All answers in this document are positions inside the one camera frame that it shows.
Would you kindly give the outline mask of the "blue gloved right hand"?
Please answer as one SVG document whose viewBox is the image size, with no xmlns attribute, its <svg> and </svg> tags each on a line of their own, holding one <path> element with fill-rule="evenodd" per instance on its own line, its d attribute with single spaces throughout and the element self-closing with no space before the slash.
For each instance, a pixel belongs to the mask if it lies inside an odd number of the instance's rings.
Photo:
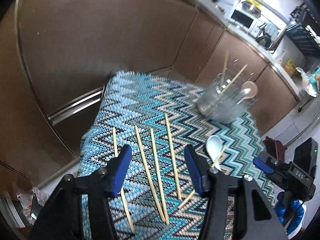
<svg viewBox="0 0 320 240">
<path fill-rule="evenodd" d="M 279 221 L 285 227 L 288 239 L 292 239 L 302 228 L 306 205 L 301 200 L 291 199 L 286 207 L 284 205 L 284 200 L 285 192 L 278 193 L 274 210 Z"/>
</svg>

